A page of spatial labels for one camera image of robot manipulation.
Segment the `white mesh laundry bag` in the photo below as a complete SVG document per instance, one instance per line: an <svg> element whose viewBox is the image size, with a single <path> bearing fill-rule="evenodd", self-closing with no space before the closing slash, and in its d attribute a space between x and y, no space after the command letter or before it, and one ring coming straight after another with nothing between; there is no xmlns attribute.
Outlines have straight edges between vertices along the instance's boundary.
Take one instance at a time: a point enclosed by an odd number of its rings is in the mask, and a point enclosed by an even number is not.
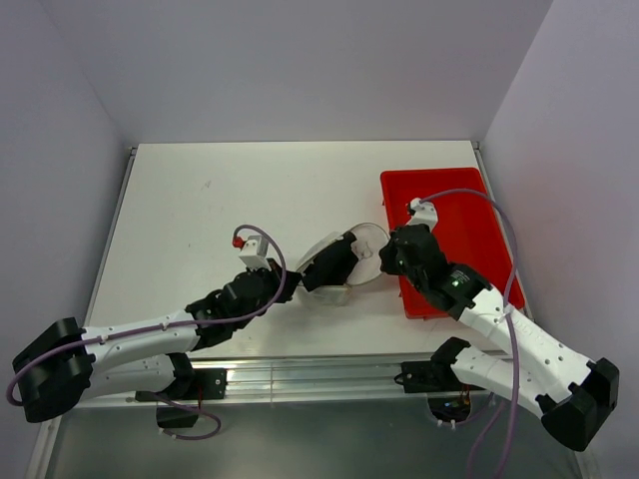
<svg viewBox="0 0 639 479"><path fill-rule="evenodd" d="M358 257L357 265L347 278L345 285L324 286L308 292L301 281L300 286L306 291L306 295L309 297L308 301L330 306L345 305L355 287L366 285L381 276L378 254L388 243L389 234L384 228L374 223L360 223L344 232L328 234L302 256L296 266L296 272L302 274L303 270L311 262L313 254L319 251L324 240L333 239L337 235L346 232L352 232L356 236L352 249Z"/></svg>

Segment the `black bra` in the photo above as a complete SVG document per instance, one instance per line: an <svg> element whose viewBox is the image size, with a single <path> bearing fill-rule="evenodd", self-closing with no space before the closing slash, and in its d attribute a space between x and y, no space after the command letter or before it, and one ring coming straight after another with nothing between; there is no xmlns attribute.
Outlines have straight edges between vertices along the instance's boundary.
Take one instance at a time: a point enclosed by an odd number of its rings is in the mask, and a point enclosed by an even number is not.
<svg viewBox="0 0 639 479"><path fill-rule="evenodd" d="M322 242L311 262L302 272L302 282L308 292L324 286L345 285L358 263L352 249L356 236L352 232L337 235Z"/></svg>

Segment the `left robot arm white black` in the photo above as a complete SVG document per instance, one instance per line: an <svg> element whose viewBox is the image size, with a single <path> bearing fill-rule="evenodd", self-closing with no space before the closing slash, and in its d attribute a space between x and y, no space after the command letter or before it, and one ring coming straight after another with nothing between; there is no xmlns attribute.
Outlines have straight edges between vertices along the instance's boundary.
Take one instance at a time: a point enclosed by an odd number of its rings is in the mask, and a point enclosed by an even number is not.
<svg viewBox="0 0 639 479"><path fill-rule="evenodd" d="M121 392L183 398L195 385L188 353L230 340L271 305L290 301L301 279L269 260L159 318L104 327L59 319L13 359L7 399L28 422L40 423L83 400Z"/></svg>

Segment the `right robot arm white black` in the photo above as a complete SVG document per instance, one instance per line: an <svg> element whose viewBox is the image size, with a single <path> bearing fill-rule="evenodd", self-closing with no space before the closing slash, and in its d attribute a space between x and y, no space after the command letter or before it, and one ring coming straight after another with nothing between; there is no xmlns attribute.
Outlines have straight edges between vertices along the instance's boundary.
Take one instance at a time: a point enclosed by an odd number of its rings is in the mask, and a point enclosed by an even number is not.
<svg viewBox="0 0 639 479"><path fill-rule="evenodd" d="M484 389L515 399L563 446L586 449L617 405L615 364L570 349L505 303L473 268L448 261L426 225L396 229L379 256L382 271L406 278L435 309L512 357L504 361L451 337L428 360L402 364L395 380L405 392Z"/></svg>

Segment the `red plastic tray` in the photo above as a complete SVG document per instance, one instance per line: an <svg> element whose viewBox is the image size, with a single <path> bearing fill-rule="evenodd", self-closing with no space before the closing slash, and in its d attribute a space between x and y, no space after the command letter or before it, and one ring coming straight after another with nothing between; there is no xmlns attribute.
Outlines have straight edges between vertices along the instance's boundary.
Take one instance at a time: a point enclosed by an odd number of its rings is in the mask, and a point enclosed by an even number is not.
<svg viewBox="0 0 639 479"><path fill-rule="evenodd" d="M512 259L495 210L477 193L487 189L475 168L395 170L380 174L389 234L406 225L407 205L415 198L434 204L438 223L434 228L439 247L451 262L467 264L496 286L508 292L516 308L525 305L517 280L507 288Z"/></svg>

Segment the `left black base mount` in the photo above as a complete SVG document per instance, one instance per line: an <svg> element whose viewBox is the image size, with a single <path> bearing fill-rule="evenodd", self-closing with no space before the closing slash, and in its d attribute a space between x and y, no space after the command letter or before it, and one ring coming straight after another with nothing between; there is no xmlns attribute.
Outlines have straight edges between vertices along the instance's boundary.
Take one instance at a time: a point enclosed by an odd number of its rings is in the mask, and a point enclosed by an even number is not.
<svg viewBox="0 0 639 479"><path fill-rule="evenodd" d="M196 368L190 376L177 378L160 392L137 391L135 401L155 402L156 423L160 432L185 441L204 440L217 435L222 429L221 419L205 410L205 402L225 398L227 371L224 368ZM212 421L211 432L189 435L199 419Z"/></svg>

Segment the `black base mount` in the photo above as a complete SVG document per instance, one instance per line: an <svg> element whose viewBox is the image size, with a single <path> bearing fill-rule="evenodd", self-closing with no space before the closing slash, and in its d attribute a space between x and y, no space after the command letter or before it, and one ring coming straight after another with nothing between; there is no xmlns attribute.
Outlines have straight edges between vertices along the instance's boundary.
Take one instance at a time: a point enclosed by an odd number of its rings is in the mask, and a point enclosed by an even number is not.
<svg viewBox="0 0 639 479"><path fill-rule="evenodd" d="M393 382L405 394L424 394L428 414L438 427L454 429L475 420L494 402L492 393L474 402L471 393L481 388L460 382L447 365L432 360L403 362Z"/></svg>
<svg viewBox="0 0 639 479"><path fill-rule="evenodd" d="M221 419L205 410L205 402L225 398L227 371L224 368L196 368L190 376L177 378L160 392L137 391L135 401L155 402L156 423L160 432L185 441L204 440L217 435L222 429ZM189 435L199 419L212 421L211 432Z"/></svg>

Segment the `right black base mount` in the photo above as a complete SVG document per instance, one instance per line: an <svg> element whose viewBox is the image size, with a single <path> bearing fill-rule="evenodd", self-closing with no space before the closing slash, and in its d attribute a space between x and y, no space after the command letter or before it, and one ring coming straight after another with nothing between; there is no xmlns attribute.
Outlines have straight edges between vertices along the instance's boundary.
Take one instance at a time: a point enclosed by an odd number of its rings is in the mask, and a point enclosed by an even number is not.
<svg viewBox="0 0 639 479"><path fill-rule="evenodd" d="M405 394L424 394L428 414L438 427L454 429L475 420L494 402L492 393L474 402L471 393L481 388L460 382L447 365L432 360L403 362L393 382Z"/></svg>

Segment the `aluminium frame rail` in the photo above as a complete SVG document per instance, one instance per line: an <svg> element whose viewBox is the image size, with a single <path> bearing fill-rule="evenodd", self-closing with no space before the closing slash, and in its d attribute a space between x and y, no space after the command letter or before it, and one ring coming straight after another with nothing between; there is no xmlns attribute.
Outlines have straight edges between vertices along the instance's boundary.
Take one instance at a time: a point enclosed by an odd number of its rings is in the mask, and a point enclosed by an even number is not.
<svg viewBox="0 0 639 479"><path fill-rule="evenodd" d="M448 342L430 359L447 365L456 378L465 384L478 386L503 398L512 396L513 377L519 374L518 404L536 415L541 414L539 399L552 391L542 377L516 369L511 362L486 355L466 344ZM83 400L119 393L137 391L160 392L177 378L190 376L196 369L185 353L161 354L113 367L97 374L91 362L83 371L60 372L47 382L41 393L48 414L61 415ZM378 377L371 365L337 366L311 365L285 366L276 372L276 380L297 383L308 390L315 383L325 387L331 382L355 387L359 382L370 382Z"/></svg>

